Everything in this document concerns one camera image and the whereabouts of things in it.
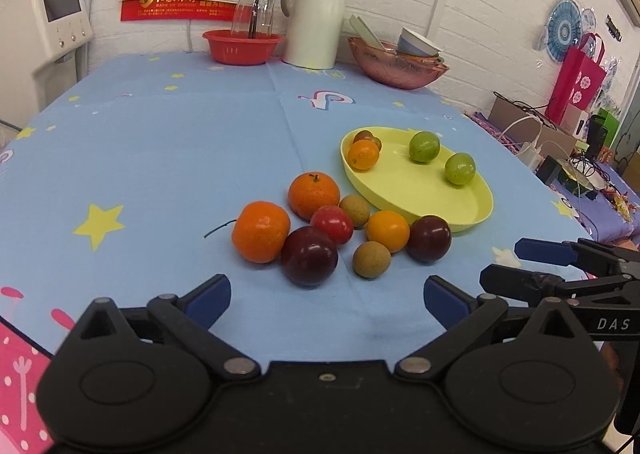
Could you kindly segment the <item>dark plum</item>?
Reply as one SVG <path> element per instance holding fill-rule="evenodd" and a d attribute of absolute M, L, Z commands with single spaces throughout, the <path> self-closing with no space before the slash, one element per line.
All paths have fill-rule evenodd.
<path fill-rule="evenodd" d="M 282 271 L 291 283 L 315 288 L 336 269 L 337 247 L 326 232 L 314 226 L 302 226 L 285 239 L 280 261 Z"/>
<path fill-rule="evenodd" d="M 441 259 L 451 246 L 449 224 L 439 216 L 424 216 L 410 226 L 408 254 L 416 261 L 430 263 Z"/>

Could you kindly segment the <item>brown longan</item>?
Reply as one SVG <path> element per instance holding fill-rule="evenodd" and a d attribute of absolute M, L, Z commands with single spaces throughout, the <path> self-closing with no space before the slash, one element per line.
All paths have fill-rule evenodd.
<path fill-rule="evenodd" d="M 352 270 L 366 280 L 374 280 L 386 272 L 392 255 L 378 242 L 362 243 L 352 256 Z"/>
<path fill-rule="evenodd" d="M 352 219 L 355 229 L 362 229 L 370 219 L 370 207 L 361 196 L 350 194 L 340 201 L 340 208 Z"/>

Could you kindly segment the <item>large orange tangerine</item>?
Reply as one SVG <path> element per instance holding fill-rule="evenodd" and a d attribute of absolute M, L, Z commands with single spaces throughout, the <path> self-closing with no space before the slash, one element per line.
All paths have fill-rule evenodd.
<path fill-rule="evenodd" d="M 236 219 L 231 241 L 245 260 L 266 264 L 277 259 L 290 229 L 290 217 L 282 207 L 256 200 Z"/>

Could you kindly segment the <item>small yellow orange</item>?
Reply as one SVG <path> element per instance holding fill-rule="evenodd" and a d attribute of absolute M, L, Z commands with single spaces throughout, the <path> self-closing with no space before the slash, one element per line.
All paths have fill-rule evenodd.
<path fill-rule="evenodd" d="M 406 219 L 395 211 L 380 210 L 366 224 L 367 240 L 385 246 L 391 254 L 404 249 L 410 236 Z"/>

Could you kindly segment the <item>red tomato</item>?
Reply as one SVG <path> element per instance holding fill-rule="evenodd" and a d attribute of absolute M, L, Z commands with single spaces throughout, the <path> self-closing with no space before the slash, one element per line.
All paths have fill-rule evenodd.
<path fill-rule="evenodd" d="M 354 222 L 350 215 L 339 206 L 323 206 L 310 219 L 310 224 L 334 241 L 336 246 L 343 246 L 354 234 Z"/>

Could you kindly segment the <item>large tangerine with stem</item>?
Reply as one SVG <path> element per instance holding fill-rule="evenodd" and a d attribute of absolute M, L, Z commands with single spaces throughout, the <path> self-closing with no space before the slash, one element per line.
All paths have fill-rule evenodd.
<path fill-rule="evenodd" d="M 288 188 L 288 206 L 305 221 L 324 206 L 337 206 L 340 200 L 340 188 L 323 172 L 300 174 Z"/>

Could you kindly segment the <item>white power adapter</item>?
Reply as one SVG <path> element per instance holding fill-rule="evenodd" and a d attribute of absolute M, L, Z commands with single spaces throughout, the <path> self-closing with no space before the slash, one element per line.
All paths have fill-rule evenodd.
<path fill-rule="evenodd" d="M 542 162 L 542 156 L 540 151 L 533 142 L 526 142 L 521 151 L 518 152 L 516 157 L 522 162 L 530 171 L 536 171 L 538 166 Z"/>

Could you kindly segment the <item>blue star tablecloth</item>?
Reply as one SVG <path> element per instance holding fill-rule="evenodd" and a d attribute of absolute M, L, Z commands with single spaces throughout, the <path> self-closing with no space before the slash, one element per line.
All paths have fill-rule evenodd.
<path fill-rule="evenodd" d="M 292 285 L 245 262 L 230 223 L 254 200 L 286 202 L 302 172 L 352 189 L 343 136 L 365 126 L 430 130 L 471 154 L 491 217 L 431 266 L 406 254 L 368 282 L 352 246 L 326 284 Z M 99 296 L 142 307 L 227 275 L 217 336 L 256 361 L 398 361 L 440 333 L 423 305 L 438 274 L 469 294 L 523 237 L 577 240 L 582 227 L 509 151 L 428 90 L 400 91 L 355 67 L 320 74 L 280 62 L 221 67 L 205 54 L 114 58 L 56 100 L 1 163 L 1 313 L 54 351 Z"/>

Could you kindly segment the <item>yellow oval plate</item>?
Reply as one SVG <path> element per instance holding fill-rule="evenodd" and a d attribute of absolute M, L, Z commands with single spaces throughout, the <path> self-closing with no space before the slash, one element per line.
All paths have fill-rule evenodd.
<path fill-rule="evenodd" d="M 454 154 L 449 148 L 443 146 L 432 162 L 422 165 L 409 157 L 409 142 L 416 134 L 413 129 L 373 126 L 368 130 L 382 141 L 380 157 L 371 169 L 357 171 L 349 165 L 347 154 L 356 129 L 343 136 L 340 153 L 347 179 L 372 206 L 395 211 L 408 222 L 434 214 L 455 233 L 491 216 L 494 196 L 480 174 L 462 186 L 446 179 L 445 164 Z"/>

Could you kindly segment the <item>cardboard box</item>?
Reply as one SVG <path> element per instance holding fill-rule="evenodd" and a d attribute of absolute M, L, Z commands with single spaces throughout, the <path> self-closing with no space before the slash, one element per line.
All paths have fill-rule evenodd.
<path fill-rule="evenodd" d="M 488 122 L 515 144 L 536 144 L 542 157 L 563 159 L 570 156 L 576 146 L 574 136 L 550 122 L 541 110 L 503 96 L 495 97 Z"/>

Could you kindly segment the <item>pink gift bag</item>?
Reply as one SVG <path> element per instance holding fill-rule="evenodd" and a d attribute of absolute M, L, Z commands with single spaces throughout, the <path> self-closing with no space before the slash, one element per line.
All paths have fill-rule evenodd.
<path fill-rule="evenodd" d="M 544 116 L 559 125 L 567 107 L 589 107 L 606 75 L 601 67 L 604 54 L 604 41 L 596 32 L 587 32 L 577 46 L 568 48 Z"/>

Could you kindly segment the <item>small orange in plate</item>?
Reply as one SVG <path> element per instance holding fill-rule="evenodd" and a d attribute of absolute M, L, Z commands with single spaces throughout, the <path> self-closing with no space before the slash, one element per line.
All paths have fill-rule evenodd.
<path fill-rule="evenodd" d="M 349 167 L 356 171 L 368 171 L 378 162 L 380 150 L 371 140 L 358 140 L 346 154 Z"/>

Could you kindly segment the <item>pink glass bowl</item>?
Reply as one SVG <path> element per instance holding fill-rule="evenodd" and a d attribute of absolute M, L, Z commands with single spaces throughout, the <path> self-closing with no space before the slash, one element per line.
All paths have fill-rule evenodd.
<path fill-rule="evenodd" d="M 392 88 L 420 89 L 435 82 L 449 70 L 440 58 L 416 60 L 390 49 L 375 49 L 358 37 L 349 37 L 348 44 L 360 70 L 370 79 Z"/>

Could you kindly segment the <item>white blue bowl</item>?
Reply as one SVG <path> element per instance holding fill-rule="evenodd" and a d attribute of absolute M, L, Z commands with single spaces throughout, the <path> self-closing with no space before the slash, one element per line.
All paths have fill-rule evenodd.
<path fill-rule="evenodd" d="M 398 41 L 397 50 L 413 56 L 439 56 L 440 49 L 426 37 L 412 29 L 403 28 Z"/>

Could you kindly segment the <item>green tilted plate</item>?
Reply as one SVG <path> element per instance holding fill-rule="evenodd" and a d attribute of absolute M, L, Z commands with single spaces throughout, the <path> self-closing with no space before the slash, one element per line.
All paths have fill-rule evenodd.
<path fill-rule="evenodd" d="M 382 41 L 378 39 L 378 36 L 376 36 L 375 33 L 372 32 L 372 30 L 363 21 L 363 19 L 360 18 L 360 16 L 352 14 L 349 19 L 349 24 L 367 46 L 381 51 L 386 50 L 386 47 L 384 46 L 384 44 L 382 44 Z"/>

